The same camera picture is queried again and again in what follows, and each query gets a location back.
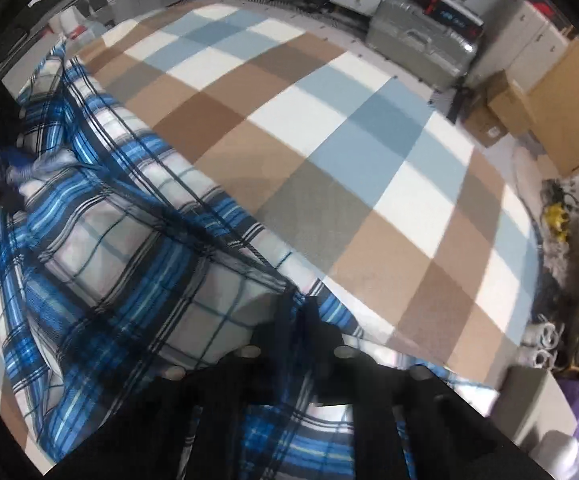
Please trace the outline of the brown blue checkered bed sheet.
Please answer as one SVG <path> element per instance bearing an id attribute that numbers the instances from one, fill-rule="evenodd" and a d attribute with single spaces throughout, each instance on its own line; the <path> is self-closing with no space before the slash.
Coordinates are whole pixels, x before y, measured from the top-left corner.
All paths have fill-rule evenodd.
<path id="1" fill-rule="evenodd" d="M 529 213 L 477 145 L 391 70 L 291 15 L 214 1 L 78 51 L 103 88 L 228 193 L 297 283 L 376 340 L 496 386 L 529 319 Z"/>

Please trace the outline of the large cardboard sheet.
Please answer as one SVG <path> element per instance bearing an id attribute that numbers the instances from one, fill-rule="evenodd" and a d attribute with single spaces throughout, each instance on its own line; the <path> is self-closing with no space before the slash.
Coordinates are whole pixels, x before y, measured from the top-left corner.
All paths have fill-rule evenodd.
<path id="1" fill-rule="evenodd" d="M 532 88 L 532 133 L 559 173 L 579 172 L 579 37 Z"/>

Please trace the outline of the black box on suitcase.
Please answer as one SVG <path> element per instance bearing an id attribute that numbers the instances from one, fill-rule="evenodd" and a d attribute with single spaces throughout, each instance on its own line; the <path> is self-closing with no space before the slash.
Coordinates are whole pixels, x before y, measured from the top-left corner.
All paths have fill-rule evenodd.
<path id="1" fill-rule="evenodd" d="M 410 1 L 419 6 L 429 18 L 449 27 L 468 41 L 476 41 L 483 36 L 483 20 L 457 0 Z"/>

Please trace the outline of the brown cardboard box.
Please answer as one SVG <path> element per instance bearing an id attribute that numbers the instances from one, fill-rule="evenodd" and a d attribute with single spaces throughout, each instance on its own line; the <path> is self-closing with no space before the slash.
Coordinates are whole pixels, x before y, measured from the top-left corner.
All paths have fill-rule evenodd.
<path id="1" fill-rule="evenodd" d="M 528 96 L 504 70 L 475 91 L 462 118 L 464 129 L 484 148 L 507 134 L 521 136 L 529 132 L 535 122 Z"/>

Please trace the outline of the silver hard suitcase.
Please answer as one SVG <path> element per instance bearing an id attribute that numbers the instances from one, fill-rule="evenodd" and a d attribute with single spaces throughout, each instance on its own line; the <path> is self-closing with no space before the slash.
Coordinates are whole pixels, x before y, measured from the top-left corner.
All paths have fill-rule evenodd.
<path id="1" fill-rule="evenodd" d="M 424 14 L 408 0 L 382 0 L 370 21 L 367 45 L 435 90 L 464 78 L 480 44 Z"/>

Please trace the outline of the blue white plaid blanket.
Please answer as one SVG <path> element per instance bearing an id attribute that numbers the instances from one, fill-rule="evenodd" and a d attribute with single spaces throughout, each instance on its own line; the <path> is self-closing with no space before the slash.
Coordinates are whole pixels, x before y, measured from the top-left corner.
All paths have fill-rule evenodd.
<path id="1" fill-rule="evenodd" d="M 233 200 L 198 200 L 192 170 L 58 44 L 17 98 L 0 81 L 0 352 L 32 440 L 56 466 L 156 378 L 250 342 L 276 297 L 312 298 L 347 346 L 358 323 L 247 243 Z M 307 337 L 288 400 L 251 408 L 235 479 L 358 479 L 352 408 L 317 399 Z"/>

